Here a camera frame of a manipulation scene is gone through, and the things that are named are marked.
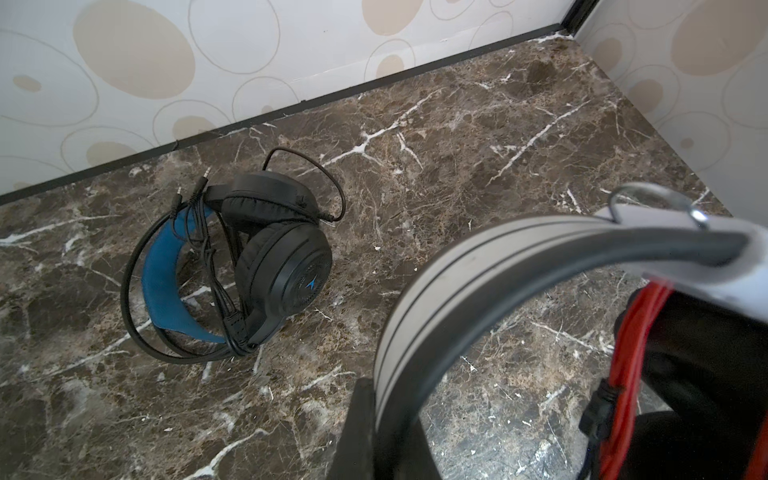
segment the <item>headphones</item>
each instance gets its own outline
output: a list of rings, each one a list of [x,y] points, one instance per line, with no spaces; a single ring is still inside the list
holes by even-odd
[[[321,211],[307,186],[266,170],[277,151],[309,161],[333,182],[341,197],[341,211],[337,216]],[[287,147],[272,149],[261,171],[238,175],[229,184],[207,187],[209,173],[210,168],[198,180],[186,202],[182,201],[180,189],[176,192],[171,209],[150,227],[134,248],[121,284],[121,310],[128,333],[145,352],[165,362],[191,364],[245,356],[269,340],[287,317],[307,308],[325,286],[333,255],[319,223],[321,220],[337,222],[346,212],[346,196],[336,178],[318,162]],[[207,227],[208,217],[213,215],[227,239],[239,305],[216,276],[216,250]],[[243,236],[247,238],[244,245]],[[131,277],[152,238],[154,242],[145,257],[141,275],[150,321],[136,327],[128,302]],[[223,336],[203,328],[179,297],[177,261],[185,244],[200,256],[208,280],[206,289],[210,288],[213,294]],[[155,349],[141,336],[139,330],[150,324],[176,356]],[[168,335],[169,330],[211,342],[215,348],[210,353],[192,353],[174,342]]]

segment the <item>patterned wallpaper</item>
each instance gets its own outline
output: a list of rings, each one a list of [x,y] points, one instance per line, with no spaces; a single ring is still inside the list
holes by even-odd
[[[0,194],[563,19],[571,0],[0,0]]]
[[[768,0],[602,0],[577,40],[732,214],[768,225]]]

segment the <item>ear cup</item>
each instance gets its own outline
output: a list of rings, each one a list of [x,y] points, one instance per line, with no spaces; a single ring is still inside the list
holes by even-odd
[[[235,280],[250,305],[268,316],[285,317],[305,309],[323,289],[333,264],[325,234],[310,223],[269,225],[246,245]]]
[[[243,248],[243,252],[240,254],[240,258],[237,259],[237,265],[235,266],[235,284],[240,298],[245,299],[249,306],[254,305],[254,300],[258,301],[258,299],[254,299],[251,295],[251,290],[256,269],[263,261],[264,254],[269,251],[285,232],[299,225],[300,223],[298,222],[268,225],[259,230]]]
[[[318,224],[317,200],[305,185],[270,171],[239,175],[221,202],[221,216],[235,230],[254,235],[276,222]]]

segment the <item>coiled red cable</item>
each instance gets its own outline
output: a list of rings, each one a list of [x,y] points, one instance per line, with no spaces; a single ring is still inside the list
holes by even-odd
[[[611,436],[600,450],[601,480],[616,480],[627,457],[648,333],[673,291],[669,286],[651,282],[638,293],[624,315],[608,376],[608,382],[620,389],[621,394],[616,403]],[[768,480],[768,412],[743,480]]]

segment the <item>brown marble floor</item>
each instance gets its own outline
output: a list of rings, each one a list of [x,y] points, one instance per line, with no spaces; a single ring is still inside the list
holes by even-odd
[[[205,167],[228,181],[279,144],[320,157],[349,197],[347,218],[323,226],[325,291],[257,357],[143,354],[118,305],[134,242]],[[336,202],[318,173],[302,180]],[[551,38],[0,207],[0,478],[324,478],[415,269],[500,219],[593,213],[629,180],[723,212],[578,45]],[[210,314],[201,280],[182,288],[198,316]],[[444,477],[573,478],[578,417],[640,284],[615,268],[580,275],[478,341],[422,412]],[[654,405],[644,394],[641,408]]]

